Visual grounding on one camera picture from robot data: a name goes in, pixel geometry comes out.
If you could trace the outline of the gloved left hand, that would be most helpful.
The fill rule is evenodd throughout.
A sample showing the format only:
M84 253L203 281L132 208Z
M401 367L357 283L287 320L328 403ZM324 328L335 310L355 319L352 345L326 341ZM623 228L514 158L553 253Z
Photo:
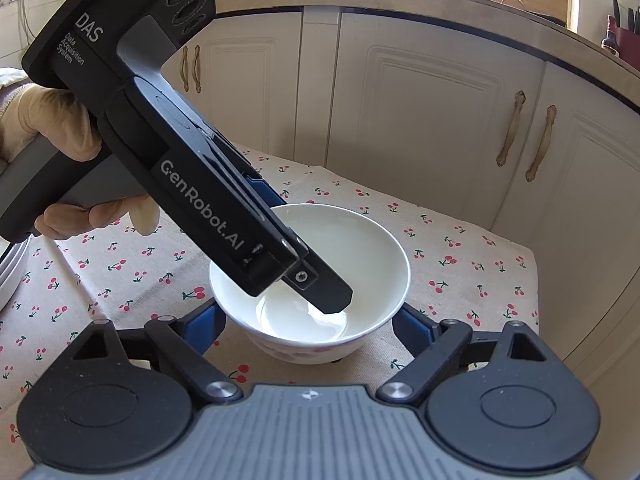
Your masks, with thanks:
M101 138L90 125L88 110L70 92L47 89L27 80L1 89L1 166L6 167L39 135L78 162L99 154ZM84 209L52 204L35 221L35 229L52 240L67 240L105 228L127 215L147 236L160 222L160 207L148 194L131 196Z

